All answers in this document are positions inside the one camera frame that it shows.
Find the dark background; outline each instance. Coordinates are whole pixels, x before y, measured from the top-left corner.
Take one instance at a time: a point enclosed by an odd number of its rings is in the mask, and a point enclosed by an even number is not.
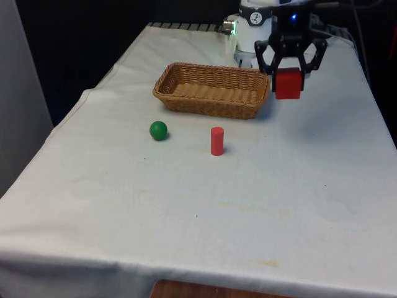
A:
[[[356,4],[376,0],[355,0]],[[17,0],[38,76],[56,125],[85,89],[93,88],[149,22],[219,23],[238,11],[239,0]],[[397,53],[389,59],[397,1],[361,10],[372,92],[397,144]],[[351,9],[316,12],[347,27],[359,45]]]

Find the wicker basket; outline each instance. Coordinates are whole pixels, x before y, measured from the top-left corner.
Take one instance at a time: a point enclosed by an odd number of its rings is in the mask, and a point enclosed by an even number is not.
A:
[[[269,79],[257,70],[173,63],[153,94],[176,112],[255,118],[269,95]]]

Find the robot logo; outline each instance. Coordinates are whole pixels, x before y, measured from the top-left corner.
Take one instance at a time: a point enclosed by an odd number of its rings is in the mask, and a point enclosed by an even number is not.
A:
[[[260,24],[262,22],[262,14],[259,12],[253,12],[249,19],[254,25]]]

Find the table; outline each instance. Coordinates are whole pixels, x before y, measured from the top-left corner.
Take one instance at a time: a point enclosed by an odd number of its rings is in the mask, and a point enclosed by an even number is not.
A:
[[[3,297],[148,297],[160,279],[397,295],[397,154],[351,45],[329,40],[301,99],[272,95],[254,120],[153,97],[168,64],[234,65],[225,49],[213,32],[147,27],[83,93],[0,200]]]
[[[187,282],[159,281],[150,298],[288,298],[272,294],[262,294],[224,287],[211,287]]]

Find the red cube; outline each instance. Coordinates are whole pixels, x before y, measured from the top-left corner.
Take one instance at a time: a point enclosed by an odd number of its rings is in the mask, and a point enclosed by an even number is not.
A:
[[[281,68],[277,70],[275,77],[275,98],[276,99],[299,99],[302,86],[302,75],[300,69]]]

